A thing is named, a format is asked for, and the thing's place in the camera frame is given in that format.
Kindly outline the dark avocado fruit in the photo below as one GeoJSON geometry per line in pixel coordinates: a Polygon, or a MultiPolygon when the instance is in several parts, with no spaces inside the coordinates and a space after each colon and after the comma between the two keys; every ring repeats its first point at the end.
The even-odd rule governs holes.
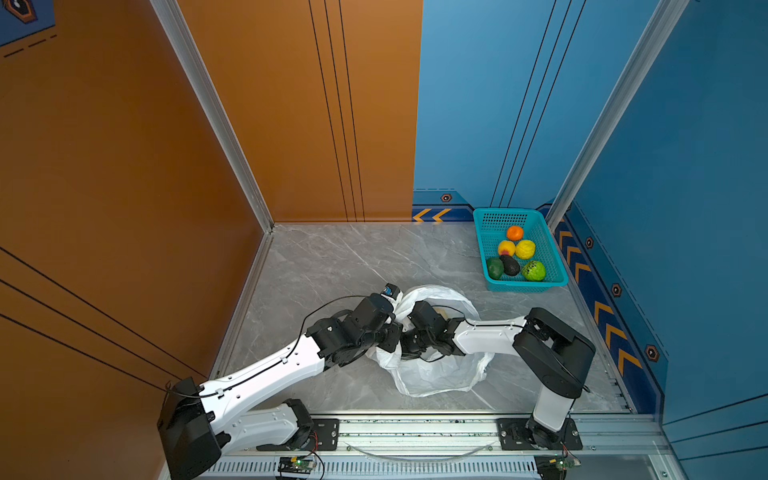
{"type": "Polygon", "coordinates": [[[513,256],[503,254],[499,256],[499,259],[502,262],[505,275],[514,277],[520,273],[521,266],[513,256]]]}

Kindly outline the orange fruit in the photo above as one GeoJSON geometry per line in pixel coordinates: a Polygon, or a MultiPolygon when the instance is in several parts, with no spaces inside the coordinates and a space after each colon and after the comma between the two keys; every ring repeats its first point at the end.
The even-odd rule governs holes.
{"type": "Polygon", "coordinates": [[[510,226],[506,231],[506,238],[512,242],[519,242],[524,238],[524,229],[520,226],[510,226]]]}

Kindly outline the white plastic bag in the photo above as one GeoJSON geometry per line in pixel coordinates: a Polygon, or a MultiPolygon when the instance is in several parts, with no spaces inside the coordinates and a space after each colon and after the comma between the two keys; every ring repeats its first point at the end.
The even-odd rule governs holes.
{"type": "MultiPolygon", "coordinates": [[[[395,304],[396,321],[405,329],[412,327],[407,315],[415,303],[425,300],[455,316],[465,315],[478,321],[480,315],[473,303],[461,292],[439,285],[413,287],[398,297],[395,304]]],[[[379,347],[366,352],[366,357],[387,371],[399,393],[409,397],[427,397],[450,391],[469,391],[486,378],[486,367],[494,358],[492,353],[467,356],[446,356],[430,349],[425,354],[407,360],[400,349],[389,353],[379,347]]]]}

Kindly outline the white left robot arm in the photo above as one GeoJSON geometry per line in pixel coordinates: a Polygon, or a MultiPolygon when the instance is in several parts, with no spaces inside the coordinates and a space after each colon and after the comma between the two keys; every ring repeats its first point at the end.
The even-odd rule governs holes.
{"type": "Polygon", "coordinates": [[[395,308],[402,297],[388,284],[380,293],[361,296],[352,310],[303,324],[296,340],[235,373],[202,384],[186,378],[167,385],[157,429],[171,478],[194,479],[240,446],[304,446],[312,419],[298,400],[268,411],[262,423],[242,417],[286,388],[346,366],[380,344],[396,346],[395,308]]]}

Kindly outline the yellow fruit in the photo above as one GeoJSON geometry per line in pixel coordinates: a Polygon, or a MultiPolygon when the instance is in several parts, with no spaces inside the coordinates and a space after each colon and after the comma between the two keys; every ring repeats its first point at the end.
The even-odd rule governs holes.
{"type": "Polygon", "coordinates": [[[516,251],[516,244],[510,240],[503,240],[498,244],[497,254],[499,256],[513,257],[516,251]]]}

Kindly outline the dark green avocado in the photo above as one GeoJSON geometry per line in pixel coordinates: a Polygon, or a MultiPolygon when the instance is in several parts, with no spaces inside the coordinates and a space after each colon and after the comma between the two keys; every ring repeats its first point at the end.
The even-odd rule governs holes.
{"type": "Polygon", "coordinates": [[[504,263],[499,257],[486,260],[488,277],[492,280],[501,280],[505,274],[504,263]]]}

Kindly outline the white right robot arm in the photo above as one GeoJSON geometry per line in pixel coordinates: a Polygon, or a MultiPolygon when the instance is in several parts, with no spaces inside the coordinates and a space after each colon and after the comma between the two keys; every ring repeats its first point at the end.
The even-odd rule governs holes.
{"type": "Polygon", "coordinates": [[[595,355],[594,344],[548,310],[533,308],[507,321],[471,321],[458,309],[445,317],[440,307],[421,300],[408,319],[413,328],[399,334],[404,357],[415,359],[428,350],[444,357],[477,353],[520,357],[541,384],[531,415],[496,422],[501,447],[508,451],[578,451],[580,432],[570,417],[572,407],[588,390],[586,380],[595,355]]]}

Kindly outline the green fruit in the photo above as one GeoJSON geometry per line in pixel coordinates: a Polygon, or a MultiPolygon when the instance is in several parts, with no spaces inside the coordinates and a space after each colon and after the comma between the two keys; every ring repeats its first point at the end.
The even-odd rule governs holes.
{"type": "Polygon", "coordinates": [[[521,269],[521,274],[527,281],[542,282],[547,276],[547,269],[542,262],[532,260],[521,269]]]}

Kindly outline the yellow bumpy lemon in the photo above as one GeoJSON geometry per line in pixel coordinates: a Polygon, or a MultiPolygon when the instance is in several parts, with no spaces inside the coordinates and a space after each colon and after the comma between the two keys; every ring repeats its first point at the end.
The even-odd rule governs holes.
{"type": "Polygon", "coordinates": [[[521,240],[516,245],[515,256],[518,259],[530,260],[536,253],[536,244],[531,240],[521,240]]]}

